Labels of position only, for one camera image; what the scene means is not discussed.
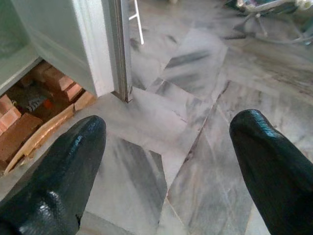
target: marble floor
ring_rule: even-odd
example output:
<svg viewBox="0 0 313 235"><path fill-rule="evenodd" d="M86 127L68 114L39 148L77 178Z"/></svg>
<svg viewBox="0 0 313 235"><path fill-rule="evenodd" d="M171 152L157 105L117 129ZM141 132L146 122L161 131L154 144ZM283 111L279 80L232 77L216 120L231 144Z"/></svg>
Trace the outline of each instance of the marble floor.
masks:
<svg viewBox="0 0 313 235"><path fill-rule="evenodd" d="M80 235L268 235L228 133L258 109L313 161L312 49L232 30L242 20L219 0L140 0L145 44L130 22L133 99L112 94L75 114L98 115L107 145ZM0 199L33 164L0 178Z"/></svg>

